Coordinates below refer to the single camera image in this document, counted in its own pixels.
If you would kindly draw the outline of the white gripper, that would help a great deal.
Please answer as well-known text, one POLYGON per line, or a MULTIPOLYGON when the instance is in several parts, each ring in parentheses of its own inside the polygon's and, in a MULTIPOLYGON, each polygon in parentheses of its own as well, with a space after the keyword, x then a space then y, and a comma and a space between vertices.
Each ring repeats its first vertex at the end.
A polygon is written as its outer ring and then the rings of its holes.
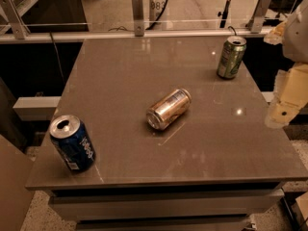
POLYGON ((266 34, 264 42, 283 43, 283 55, 300 62, 288 71, 279 70, 275 77, 265 124, 278 129, 287 126, 308 104, 308 0, 302 0, 287 22, 279 23, 266 34))

